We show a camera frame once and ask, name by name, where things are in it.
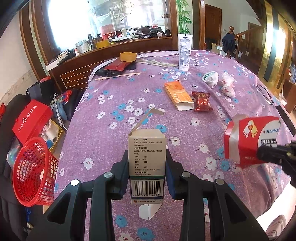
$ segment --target floor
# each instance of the floor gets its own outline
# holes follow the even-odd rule
[[[296,112],[291,112],[290,118],[294,125],[296,126]],[[68,129],[70,125],[70,121],[64,122],[66,128]],[[63,143],[65,140],[66,134],[62,136],[62,138],[59,140],[57,147],[54,151],[54,156],[59,159],[59,155],[61,153]],[[291,186],[290,183],[284,188],[282,194],[276,199],[274,204],[271,206],[271,208],[266,211],[263,215],[259,216],[257,218],[258,223],[261,225],[264,231],[268,228],[270,223],[279,215],[283,214],[286,218],[286,222],[291,219],[294,209],[296,206],[296,188]],[[47,210],[48,206],[44,206],[43,210],[44,212]]]

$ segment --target black chair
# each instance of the black chair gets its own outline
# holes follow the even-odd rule
[[[6,161],[15,134],[15,119],[30,102],[27,95],[16,95],[6,106],[0,122],[0,240],[23,241],[26,239],[26,210],[17,200],[12,185],[12,169]],[[43,207],[31,207],[30,223],[34,225],[43,214]]]

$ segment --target white lotion tube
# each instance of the white lotion tube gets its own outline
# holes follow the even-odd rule
[[[178,34],[179,70],[189,70],[192,35]]]

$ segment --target brick pattern panel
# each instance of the brick pattern panel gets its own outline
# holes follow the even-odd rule
[[[87,65],[62,74],[61,79],[63,80],[67,90],[71,90],[73,88],[85,90],[87,88],[87,81],[89,80],[89,76],[91,75],[93,69],[102,62]]]

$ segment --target barcode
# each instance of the barcode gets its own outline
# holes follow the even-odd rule
[[[131,180],[132,197],[163,196],[163,179],[161,180]]]

